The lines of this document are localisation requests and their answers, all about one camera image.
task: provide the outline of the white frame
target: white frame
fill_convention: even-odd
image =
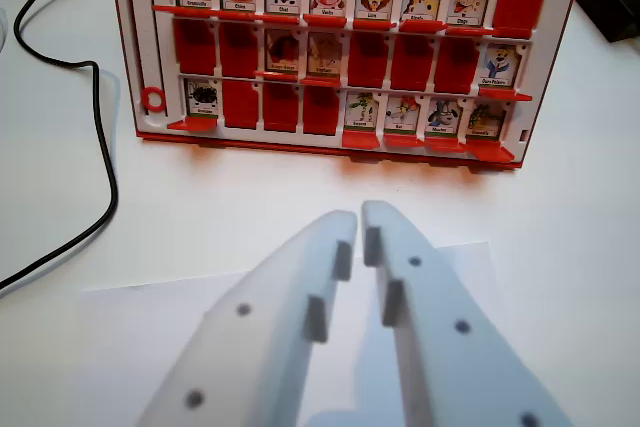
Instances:
[[[440,0],[440,7],[438,10],[438,20],[444,20],[446,17],[446,10],[449,0]],[[559,46],[560,38],[566,22],[568,9],[572,0],[545,0],[540,13],[538,24],[533,31],[533,35],[529,40],[520,39],[504,39],[491,36],[477,37],[477,41],[481,44],[480,55],[486,48],[488,43],[516,43],[521,45],[527,45],[526,55],[523,56],[520,63],[520,70],[517,75],[515,88],[521,92],[531,95],[533,99],[529,102],[512,102],[511,108],[508,110],[507,123],[503,128],[501,134],[501,142],[503,146],[509,150],[514,156],[513,162],[520,162],[524,157],[524,153],[527,144],[531,138],[530,135],[526,136],[525,141],[520,141],[521,132],[524,130],[530,131],[533,128],[535,118],[537,116],[542,97],[546,88],[546,84],[553,66],[555,55]],[[493,15],[495,12],[497,0],[489,0],[483,26],[491,28],[493,22]],[[260,102],[260,118],[256,130],[248,129],[232,129],[227,128],[224,123],[224,112],[220,109],[220,115],[218,117],[218,125],[214,131],[201,132],[201,133],[187,133],[185,131],[177,131],[167,128],[167,124],[172,122],[183,120],[185,115],[184,97],[181,93],[180,82],[185,77],[184,74],[179,72],[179,66],[175,54],[175,45],[173,37],[172,19],[173,14],[166,12],[155,12],[154,15],[149,15],[151,11],[151,3],[156,5],[176,5],[175,0],[133,0],[133,5],[130,5],[130,0],[117,0],[117,7],[120,13],[121,31],[123,38],[124,51],[126,56],[126,64],[129,72],[129,82],[131,88],[131,95],[133,100],[134,116],[136,121],[136,127],[138,131],[144,133],[153,134],[167,134],[167,135],[191,135],[194,137],[214,138],[214,139],[232,139],[250,142],[264,142],[264,143],[278,143],[278,144],[290,144],[298,146],[313,146],[324,147],[331,149],[343,149],[342,147],[342,123],[344,119],[344,99],[347,89],[352,90],[372,90],[376,93],[381,93],[382,97],[386,99],[389,94],[409,94],[424,96],[428,99],[429,96],[434,95],[433,91],[433,77],[435,73],[435,63],[438,55],[439,41],[444,36],[444,32],[439,32],[435,35],[429,36],[435,40],[434,47],[434,61],[432,64],[431,74],[428,79],[427,88],[423,92],[403,92],[390,89],[389,74],[391,69],[391,60],[393,58],[393,48],[395,44],[395,37],[398,34],[398,26],[393,27],[389,32],[383,33],[383,35],[389,37],[389,57],[387,62],[387,77],[383,83],[381,89],[366,89],[360,87],[350,87],[347,84],[347,65],[349,55],[349,42],[352,32],[353,19],[355,14],[355,0],[347,0],[346,17],[347,24],[344,29],[329,29],[329,28],[309,28],[304,20],[300,20],[300,25],[292,25],[290,28],[295,31],[301,31],[302,39],[300,42],[300,69],[299,77],[302,78],[306,74],[306,52],[307,49],[303,44],[303,39],[306,39],[307,32],[309,30],[315,31],[339,31],[345,33],[343,39],[343,59],[342,59],[342,75],[341,75],[341,87],[340,98],[341,107],[339,112],[339,122],[336,129],[335,136],[321,136],[321,135],[305,135],[302,133],[302,98],[303,98],[303,86],[300,86],[300,112],[298,118],[298,128],[295,133],[265,131],[262,128],[262,102]],[[399,23],[400,9],[402,0],[393,0],[391,21]],[[220,0],[212,0],[212,8],[218,9],[220,7]],[[265,0],[256,0],[256,13],[260,14],[265,11]],[[301,0],[301,16],[304,13],[309,12],[309,0]],[[218,21],[215,19],[210,20],[216,38],[216,55],[217,55],[217,67],[214,70],[213,76],[192,76],[188,77],[206,77],[216,80],[222,80],[224,77],[221,75],[220,68],[220,48],[219,48],[219,35],[218,35]],[[259,29],[256,33],[258,37],[259,52],[259,70],[264,70],[264,52],[263,52],[263,29],[266,28],[280,28],[271,24],[265,24],[262,21],[256,20],[255,26]],[[262,90],[263,80],[247,79],[248,82],[257,83],[258,91]],[[167,101],[167,111],[165,113],[153,113],[144,109],[141,103],[141,91],[145,86],[157,86],[163,89]],[[471,91],[468,95],[458,94],[442,94],[447,97],[454,98],[467,98],[471,102],[475,101],[478,94],[477,72],[476,78],[471,85]],[[384,109],[383,102],[380,103],[380,111]],[[374,149],[377,152],[394,152],[403,153],[407,155],[431,155],[439,157],[452,157],[459,159],[474,159],[471,153],[446,153],[446,152],[432,152],[425,150],[424,147],[407,147],[397,148],[386,146],[382,139],[382,127],[384,122],[377,124],[377,135],[380,141],[380,147]],[[460,130],[466,130],[461,124]]]

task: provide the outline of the red plastic bar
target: red plastic bar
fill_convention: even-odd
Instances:
[[[464,145],[458,142],[457,137],[425,137],[425,147],[436,152],[464,152]]]
[[[305,77],[300,79],[303,85],[313,85],[316,87],[340,87],[340,79],[331,79],[324,77]]]
[[[348,149],[372,150],[380,147],[380,141],[375,132],[345,130],[342,133],[342,146]]]
[[[255,14],[256,20],[262,20],[270,24],[299,24],[300,17],[297,15],[278,15],[278,14]]]
[[[377,30],[387,31],[397,24],[390,20],[369,20],[369,19],[355,19],[353,21],[353,28],[360,30]]]
[[[329,15],[304,14],[302,18],[309,25],[314,27],[335,27],[343,28],[347,24],[346,17],[332,17]]]
[[[447,35],[459,35],[464,37],[479,37],[481,35],[492,35],[493,29],[483,29],[482,27],[447,27]]]
[[[415,134],[384,134],[384,143],[391,147],[422,147],[424,142]]]
[[[489,99],[516,100],[521,102],[533,100],[533,97],[530,95],[516,93],[514,89],[497,89],[495,87],[480,87],[478,89],[478,96]]]
[[[515,156],[502,146],[499,140],[467,139],[467,150],[476,159],[487,162],[511,162]]]
[[[205,132],[215,129],[217,125],[218,119],[187,116],[184,120],[167,125],[167,128],[173,130],[188,130],[189,132]]]
[[[416,34],[435,34],[448,27],[447,24],[439,20],[417,20],[409,19],[400,22],[398,30],[400,32],[412,32]]]
[[[284,72],[267,72],[256,70],[254,74],[256,77],[262,77],[265,80],[281,80],[283,82],[298,81],[298,76],[296,74],[285,74]]]

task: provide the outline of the screw hole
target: screw hole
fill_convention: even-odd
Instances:
[[[236,311],[238,312],[238,315],[244,317],[245,315],[249,315],[251,312],[251,306],[249,304],[239,304],[238,307],[236,307]]]
[[[471,331],[471,326],[466,320],[459,320],[456,322],[456,330],[461,334],[468,334]]]
[[[540,422],[538,422],[538,418],[533,415],[531,412],[525,412],[520,416],[520,423],[524,427],[538,427]]]
[[[189,409],[197,409],[204,402],[204,394],[197,389],[190,390],[184,399],[184,403]]]

